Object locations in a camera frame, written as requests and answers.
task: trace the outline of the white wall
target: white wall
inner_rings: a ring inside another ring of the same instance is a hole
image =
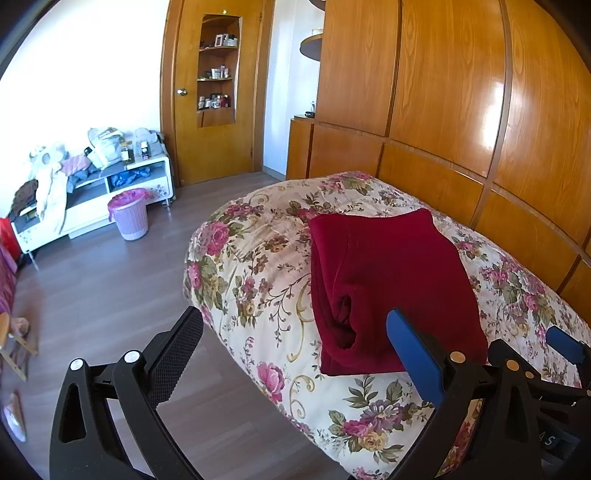
[[[263,164],[287,169],[290,119],[316,101],[320,63],[300,53],[301,41],[322,28],[324,12],[309,0],[276,0],[265,110]]]
[[[90,127],[160,128],[168,0],[61,0],[0,79],[0,216],[36,145],[87,147]]]

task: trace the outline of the blue gripper pad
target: blue gripper pad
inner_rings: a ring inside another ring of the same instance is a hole
[[[570,363],[583,363],[584,346],[558,327],[553,326],[546,331],[546,343]]]
[[[445,397],[443,372],[398,310],[388,313],[386,332],[418,394],[439,408]]]

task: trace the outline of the black textured pad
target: black textured pad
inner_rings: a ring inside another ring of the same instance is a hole
[[[160,353],[149,366],[148,371],[150,381],[148,402],[152,408],[167,401],[173,394],[202,334],[201,312],[194,307],[189,307],[169,332],[154,338],[153,342],[159,344]]]

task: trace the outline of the doorway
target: doorway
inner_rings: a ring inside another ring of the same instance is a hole
[[[262,169],[273,7],[274,0],[171,0],[161,126],[178,185]]]

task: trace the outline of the red object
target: red object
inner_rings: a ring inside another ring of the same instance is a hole
[[[309,226],[322,373],[404,371],[386,334],[394,308],[448,351],[486,362],[488,343],[466,270],[428,210],[390,218],[331,213]]]
[[[21,247],[18,246],[17,237],[14,235],[10,220],[0,218],[0,244],[4,246],[13,260],[18,261],[21,256]]]

